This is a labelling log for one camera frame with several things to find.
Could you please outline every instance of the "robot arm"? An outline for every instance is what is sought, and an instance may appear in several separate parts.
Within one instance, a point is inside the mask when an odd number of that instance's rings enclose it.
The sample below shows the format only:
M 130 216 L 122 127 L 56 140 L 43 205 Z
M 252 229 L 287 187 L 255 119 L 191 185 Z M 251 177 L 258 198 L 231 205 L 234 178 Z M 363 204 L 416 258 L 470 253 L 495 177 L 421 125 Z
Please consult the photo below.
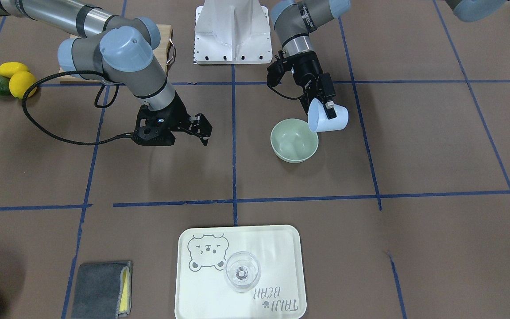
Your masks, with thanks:
M 170 146 L 172 132 L 184 132 L 207 145 L 212 127 L 202 113 L 186 107 L 153 55 L 160 32 L 149 18 L 126 19 L 76 0 L 0 0 L 0 16 L 27 17 L 58 27 L 79 39 L 67 39 L 58 49 L 65 71 L 87 74 L 111 85 L 123 83 L 140 102 L 131 139 L 139 145 Z
M 337 19 L 350 9 L 349 0 L 283 0 L 272 10 L 275 32 L 282 43 L 282 51 L 267 68 L 267 85 L 275 87 L 286 71 L 292 70 L 296 85 L 301 86 L 303 109 L 308 114 L 310 103 L 320 101 L 328 119 L 336 117 L 333 98 L 336 96 L 330 74 L 320 67 L 309 34 L 327 22 Z

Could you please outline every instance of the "white cup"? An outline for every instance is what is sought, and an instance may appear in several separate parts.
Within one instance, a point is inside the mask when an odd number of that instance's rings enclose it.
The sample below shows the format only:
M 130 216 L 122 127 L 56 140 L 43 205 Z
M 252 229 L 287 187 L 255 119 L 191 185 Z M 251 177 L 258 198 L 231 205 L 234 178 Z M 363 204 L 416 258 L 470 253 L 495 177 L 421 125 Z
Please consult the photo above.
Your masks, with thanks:
M 334 104 L 334 111 L 336 111 L 336 117 L 329 120 L 324 105 L 318 99 L 313 99 L 308 109 L 308 127 L 310 127 L 310 131 L 327 132 L 346 128 L 350 119 L 348 109 Z

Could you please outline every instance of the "gray towel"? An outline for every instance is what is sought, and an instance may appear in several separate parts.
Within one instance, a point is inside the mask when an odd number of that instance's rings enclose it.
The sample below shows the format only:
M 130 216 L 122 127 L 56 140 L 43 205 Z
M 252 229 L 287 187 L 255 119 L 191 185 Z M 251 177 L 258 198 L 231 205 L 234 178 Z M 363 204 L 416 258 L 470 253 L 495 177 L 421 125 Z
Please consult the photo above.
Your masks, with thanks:
M 131 276 L 130 261 L 80 265 L 71 318 L 116 319 L 123 289 L 122 276 L 126 268 Z

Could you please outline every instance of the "blue joint cap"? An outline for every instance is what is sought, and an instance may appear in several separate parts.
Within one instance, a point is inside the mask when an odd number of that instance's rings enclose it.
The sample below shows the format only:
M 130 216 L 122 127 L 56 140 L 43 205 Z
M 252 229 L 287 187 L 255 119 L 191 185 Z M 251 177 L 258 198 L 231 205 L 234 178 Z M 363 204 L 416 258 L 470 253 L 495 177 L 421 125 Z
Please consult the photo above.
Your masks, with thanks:
M 77 39 L 66 39 L 58 47 L 58 64 L 64 71 L 76 71 L 74 60 L 72 57 L 72 46 Z M 78 74 L 73 74 L 73 77 L 82 78 Z
M 338 19 L 342 14 L 348 12 L 351 7 L 350 0 L 330 0 L 330 12 L 334 19 Z
M 294 0 L 282 0 L 278 4 L 275 4 L 275 6 L 271 9 L 271 21 L 273 21 L 273 28 L 275 28 L 275 24 L 277 23 L 277 19 L 281 13 L 283 13 L 286 8 L 294 4 L 296 4 Z
M 152 48 L 143 35 L 133 27 L 110 30 L 100 41 L 104 61 L 115 70 L 141 71 L 153 59 Z
M 454 8 L 454 14 L 463 22 L 474 22 L 496 12 L 506 0 L 463 0 Z
M 156 49 L 160 44 L 160 31 L 158 30 L 156 23 L 147 17 L 140 17 L 138 19 L 141 20 L 141 22 L 143 22 L 143 24 L 147 27 L 149 36 L 151 37 L 151 48 L 153 50 Z

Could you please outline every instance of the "green bowl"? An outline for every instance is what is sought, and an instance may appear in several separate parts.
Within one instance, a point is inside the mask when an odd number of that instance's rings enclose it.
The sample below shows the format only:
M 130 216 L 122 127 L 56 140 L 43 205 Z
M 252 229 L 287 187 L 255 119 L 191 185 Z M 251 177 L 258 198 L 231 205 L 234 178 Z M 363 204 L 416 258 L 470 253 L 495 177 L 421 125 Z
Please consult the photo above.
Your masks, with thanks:
M 271 131 L 271 146 L 283 161 L 304 162 L 316 153 L 318 134 L 310 131 L 305 121 L 286 119 L 277 123 Z

